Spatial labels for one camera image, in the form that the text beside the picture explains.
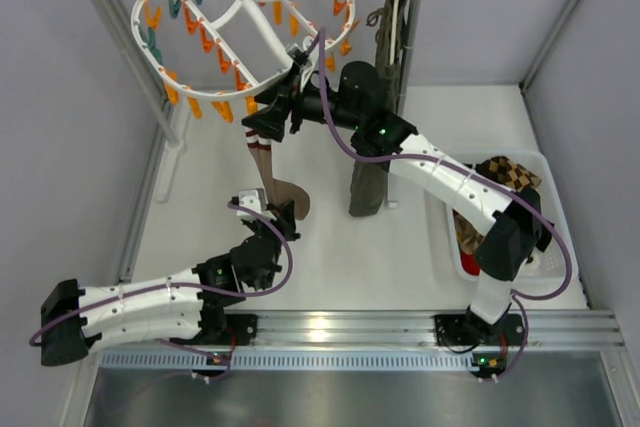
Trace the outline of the plain brown sock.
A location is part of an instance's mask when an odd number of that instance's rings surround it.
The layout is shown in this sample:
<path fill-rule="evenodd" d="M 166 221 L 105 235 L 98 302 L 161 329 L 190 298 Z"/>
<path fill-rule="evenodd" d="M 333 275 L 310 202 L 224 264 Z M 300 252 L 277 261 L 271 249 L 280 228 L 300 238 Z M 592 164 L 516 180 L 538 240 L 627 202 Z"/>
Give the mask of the plain brown sock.
<path fill-rule="evenodd" d="M 295 219 L 304 220 L 311 208 L 309 194 L 302 187 L 274 176 L 270 139 L 260 135 L 254 129 L 245 127 L 244 131 L 247 148 L 258 169 L 267 200 L 274 205 L 293 201 Z"/>

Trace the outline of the large yellow brown argyle sock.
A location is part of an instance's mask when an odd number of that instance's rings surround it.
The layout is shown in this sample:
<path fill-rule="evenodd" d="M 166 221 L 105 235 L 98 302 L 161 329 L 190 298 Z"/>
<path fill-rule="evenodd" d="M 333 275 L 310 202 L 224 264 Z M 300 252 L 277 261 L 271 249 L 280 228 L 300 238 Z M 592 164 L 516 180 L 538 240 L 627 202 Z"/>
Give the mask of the large yellow brown argyle sock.
<path fill-rule="evenodd" d="M 494 156 L 475 165 L 481 176 L 521 192 L 525 188 L 537 189 L 542 179 L 521 164 L 506 156 Z"/>

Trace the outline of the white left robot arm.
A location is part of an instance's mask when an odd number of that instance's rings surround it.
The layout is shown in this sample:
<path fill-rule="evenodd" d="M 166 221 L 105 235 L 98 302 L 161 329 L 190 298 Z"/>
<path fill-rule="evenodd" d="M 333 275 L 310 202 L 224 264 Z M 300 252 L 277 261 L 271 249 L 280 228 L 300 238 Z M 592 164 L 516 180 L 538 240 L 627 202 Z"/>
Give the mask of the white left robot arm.
<path fill-rule="evenodd" d="M 77 362 L 105 349 L 162 340 L 193 348 L 228 333 L 225 310 L 282 289 L 299 239 L 295 203 L 263 211 L 235 197 L 229 208 L 251 234 L 228 252 L 165 277 L 112 286 L 59 282 L 40 307 L 40 328 L 29 340 L 46 367 Z"/>

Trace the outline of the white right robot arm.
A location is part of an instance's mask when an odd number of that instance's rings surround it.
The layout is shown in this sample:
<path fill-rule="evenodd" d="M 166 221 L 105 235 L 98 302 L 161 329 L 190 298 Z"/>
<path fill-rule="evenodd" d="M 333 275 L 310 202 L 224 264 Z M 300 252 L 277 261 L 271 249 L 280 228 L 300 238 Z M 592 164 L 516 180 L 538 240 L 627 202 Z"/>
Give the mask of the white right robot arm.
<path fill-rule="evenodd" d="M 488 342 L 502 329 L 521 265 L 551 242 L 552 225 L 541 214 L 540 195 L 532 187 L 516 191 L 497 184 L 437 150 L 413 124 L 388 110 L 386 100 L 369 63 L 343 67 L 337 90 L 324 76 L 317 83 L 304 81 L 294 66 L 257 95 L 260 110 L 242 124 L 276 142 L 305 121 L 349 129 L 346 151 L 354 159 L 414 182 L 469 221 L 482 237 L 474 252 L 480 274 L 462 327 L 473 343 Z"/>

